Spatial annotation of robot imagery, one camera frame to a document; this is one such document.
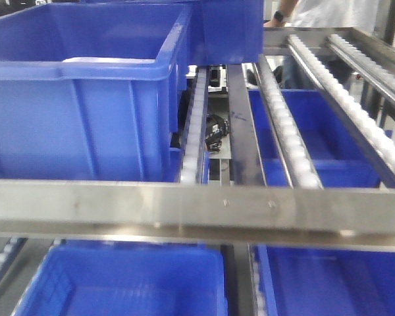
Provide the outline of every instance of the hand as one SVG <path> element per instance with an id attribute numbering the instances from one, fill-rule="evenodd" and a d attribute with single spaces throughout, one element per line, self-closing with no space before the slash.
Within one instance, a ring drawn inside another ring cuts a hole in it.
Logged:
<path id="1" fill-rule="evenodd" d="M 263 24 L 264 28 L 281 28 L 285 25 L 283 22 L 279 22 L 277 19 L 273 18 L 272 20 Z"/>

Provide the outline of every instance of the metal rail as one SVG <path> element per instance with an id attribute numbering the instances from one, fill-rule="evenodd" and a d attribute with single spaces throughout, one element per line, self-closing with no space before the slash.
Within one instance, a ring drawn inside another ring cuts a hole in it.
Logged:
<path id="1" fill-rule="evenodd" d="M 290 50 L 315 87 L 328 101 L 348 132 L 388 188 L 395 188 L 395 146 L 376 126 L 360 104 L 325 68 L 297 36 L 290 36 Z"/>
<path id="2" fill-rule="evenodd" d="M 242 65 L 228 65 L 226 71 L 234 183 L 265 186 L 265 173 L 263 172 Z"/>
<path id="3" fill-rule="evenodd" d="M 25 244 L 25 238 L 12 237 L 0 253 L 0 281 L 9 270 L 14 259 Z"/>
<path id="4" fill-rule="evenodd" d="M 395 75 L 395 48 L 356 28 L 266 28 L 263 31 L 264 55 L 291 55 L 288 36 L 297 35 L 317 56 L 335 56 L 326 39 L 338 34 Z"/>
<path id="5" fill-rule="evenodd" d="M 0 282 L 0 316 L 13 315 L 51 243 L 52 240 L 28 239 L 19 251 Z"/>
<path id="6" fill-rule="evenodd" d="M 253 65 L 274 137 L 282 152 L 282 165 L 290 173 L 289 185 L 322 188 L 322 182 L 304 144 L 297 124 L 282 96 L 264 55 Z"/>
<path id="7" fill-rule="evenodd" d="M 180 171 L 182 184 L 195 184 L 202 181 L 208 83 L 209 69 L 198 68 L 183 135 L 184 155 Z"/>
<path id="8" fill-rule="evenodd" d="M 329 47 L 350 67 L 358 71 L 395 106 L 395 76 L 337 34 L 328 37 Z"/>

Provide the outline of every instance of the blue crate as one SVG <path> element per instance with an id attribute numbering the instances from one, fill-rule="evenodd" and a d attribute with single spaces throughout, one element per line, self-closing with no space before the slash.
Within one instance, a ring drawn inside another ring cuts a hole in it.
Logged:
<path id="1" fill-rule="evenodd" d="M 395 253 L 258 246 L 269 316 L 395 316 Z"/>
<path id="2" fill-rule="evenodd" d="M 324 187 L 374 188 L 379 185 L 378 174 L 318 92 L 282 92 Z M 250 91 L 250 100 L 268 184 L 286 186 L 259 92 Z"/>
<path id="3" fill-rule="evenodd" d="M 61 3 L 0 18 L 0 178 L 160 181 L 190 15 Z M 126 60 L 62 62 L 73 57 Z"/>
<path id="4" fill-rule="evenodd" d="M 126 0 L 81 0 L 85 3 Z M 191 65 L 256 62 L 263 51 L 263 0 L 135 0 L 192 6 Z"/>
<path id="5" fill-rule="evenodd" d="M 226 316 L 223 261 L 202 248 L 71 248 L 47 255 L 15 316 Z"/>

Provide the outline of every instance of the white shirt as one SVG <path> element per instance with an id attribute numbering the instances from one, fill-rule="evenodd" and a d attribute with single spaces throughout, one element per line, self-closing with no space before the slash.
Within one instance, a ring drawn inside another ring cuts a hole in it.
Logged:
<path id="1" fill-rule="evenodd" d="M 357 27 L 373 32 L 379 0 L 300 0 L 291 25 L 305 28 Z"/>

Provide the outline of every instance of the roller conveyor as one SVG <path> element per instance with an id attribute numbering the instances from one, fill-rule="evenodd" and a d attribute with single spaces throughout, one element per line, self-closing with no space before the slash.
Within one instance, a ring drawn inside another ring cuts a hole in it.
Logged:
<path id="1" fill-rule="evenodd" d="M 360 55 L 363 53 L 352 54 L 355 49 L 350 43 L 360 36 L 356 30 L 317 30 L 313 33 L 320 36 L 310 40 L 305 39 L 310 30 L 294 30 L 296 35 L 291 36 L 289 32 L 279 36 L 273 30 L 274 44 L 266 43 L 265 53 L 295 57 L 390 190 L 323 188 L 264 56 L 254 69 L 290 188 L 266 187 L 242 65 L 226 66 L 235 186 L 191 186 L 202 179 L 203 131 L 210 99 L 208 70 L 199 68 L 183 139 L 179 184 L 0 180 L 0 236 L 20 236 L 0 250 L 0 280 L 6 271 L 21 265 L 18 252 L 27 256 L 23 250 L 33 238 L 204 241 L 223 245 L 224 252 L 231 255 L 224 257 L 230 258 L 227 265 L 246 270 L 237 280 L 236 293 L 231 294 L 238 306 L 231 308 L 238 315 L 264 315 L 266 303 L 258 292 L 258 266 L 249 243 L 395 251 L 395 145 L 313 52 L 336 53 L 385 97 L 394 98 L 394 105 L 395 88 L 393 96 L 389 92 L 395 87 L 390 84 L 395 74 L 387 70 L 390 67 Z M 4 293 L 0 306 L 6 305 L 4 288 L 16 285 L 11 280 L 0 284 L 0 293 Z M 26 282 L 20 286 L 10 295 L 7 309 L 0 307 L 0 313 L 12 310 L 17 303 L 14 293 L 21 295 Z"/>

